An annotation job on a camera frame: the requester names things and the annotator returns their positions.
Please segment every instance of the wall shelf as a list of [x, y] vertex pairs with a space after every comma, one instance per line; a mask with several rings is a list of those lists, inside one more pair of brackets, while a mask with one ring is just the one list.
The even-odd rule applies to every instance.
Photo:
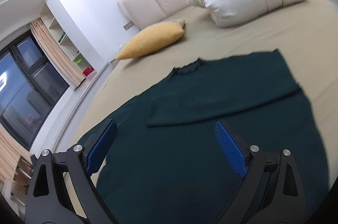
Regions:
[[73, 56], [72, 61], [74, 62], [79, 55], [81, 55], [81, 52], [78, 52], [75, 56]]
[[53, 18], [53, 20], [52, 20], [48, 29], [51, 29], [53, 27], [60, 27], [60, 25], [59, 25], [58, 21], [55, 19], [55, 17]]
[[60, 42], [58, 41], [58, 43], [59, 43], [59, 44], [62, 44], [64, 41], [67, 41], [67, 40], [69, 40], [69, 37], [68, 37], [67, 34], [66, 34], [65, 36], [63, 36], [63, 38], [61, 39]]
[[64, 29], [58, 23], [47, 4], [44, 4], [40, 13], [40, 17], [45, 26], [48, 28], [55, 42], [60, 46], [62, 51], [73, 62], [77, 69], [79, 69], [82, 73], [87, 70], [91, 64], [83, 57], [81, 52], [79, 52], [69, 36], [67, 34], [63, 36], [65, 33]]

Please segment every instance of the blue gripper pad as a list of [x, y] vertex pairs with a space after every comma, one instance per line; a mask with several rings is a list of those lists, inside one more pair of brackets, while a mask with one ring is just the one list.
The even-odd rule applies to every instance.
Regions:
[[104, 129], [87, 155], [87, 167], [85, 173], [88, 176], [91, 176], [93, 173], [97, 173], [99, 171], [104, 158], [107, 156], [107, 153], [116, 138], [116, 135], [117, 124], [114, 120], [110, 120], [110, 123]]
[[248, 172], [245, 156], [221, 121], [215, 125], [215, 135], [234, 172], [244, 178]]

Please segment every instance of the glass window pane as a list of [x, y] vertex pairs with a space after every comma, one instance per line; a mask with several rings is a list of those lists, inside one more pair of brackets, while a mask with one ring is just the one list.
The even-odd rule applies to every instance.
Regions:
[[54, 101], [57, 101], [69, 87], [50, 62], [35, 70], [32, 76]]
[[0, 117], [29, 147], [51, 106], [26, 81], [9, 51], [0, 55]]
[[24, 39], [16, 46], [23, 57], [23, 61], [28, 67], [31, 67], [36, 61], [42, 58], [41, 51], [35, 45], [31, 37]]

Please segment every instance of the shelf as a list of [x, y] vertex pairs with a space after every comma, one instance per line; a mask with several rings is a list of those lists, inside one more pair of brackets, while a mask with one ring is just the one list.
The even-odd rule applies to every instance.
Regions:
[[65, 36], [63, 36], [63, 38], [61, 39], [61, 41], [60, 42], [58, 41], [58, 43], [62, 44], [66, 40], [69, 40], [69, 37], [67, 36], [67, 34]]
[[41, 13], [40, 13], [40, 17], [47, 16], [47, 15], [48, 16], [50, 16], [50, 15], [53, 16], [53, 14], [50, 11], [49, 7], [46, 4], [44, 4], [43, 7], [42, 7], [42, 10], [41, 10]]
[[72, 61], [74, 62], [75, 59], [76, 59], [79, 55], [81, 55], [81, 52], [79, 52], [79, 53], [77, 53], [75, 56], [73, 56]]
[[79, 60], [77, 60], [77, 61], [75, 61], [75, 60], [74, 60], [75, 64], [77, 64], [77, 65], [78, 65], [78, 64], [80, 64], [80, 63], [82, 63], [82, 61], [83, 61], [83, 57], [82, 57], [82, 58], [80, 58], [80, 59], [79, 59]]
[[42, 22], [45, 24], [45, 26], [47, 28], [49, 28], [50, 24], [53, 21], [53, 18], [54, 18], [54, 16], [53, 16], [52, 13], [48, 13], [48, 14], [46, 14], [44, 16], [41, 16], [41, 20], [42, 20]]
[[60, 27], [58, 21], [57, 21], [57, 20], [55, 19], [55, 17], [54, 17], [53, 20], [52, 20], [52, 23], [51, 23], [50, 26], [49, 26], [49, 29], [51, 29], [51, 28], [53, 28], [53, 27], [56, 27], [56, 26]]

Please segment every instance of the yellow cushion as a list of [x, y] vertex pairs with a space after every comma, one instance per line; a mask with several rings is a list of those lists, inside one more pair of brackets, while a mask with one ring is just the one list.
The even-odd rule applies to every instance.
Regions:
[[184, 35], [184, 24], [184, 20], [175, 20], [148, 26], [124, 46], [116, 60], [141, 57], [173, 44]]

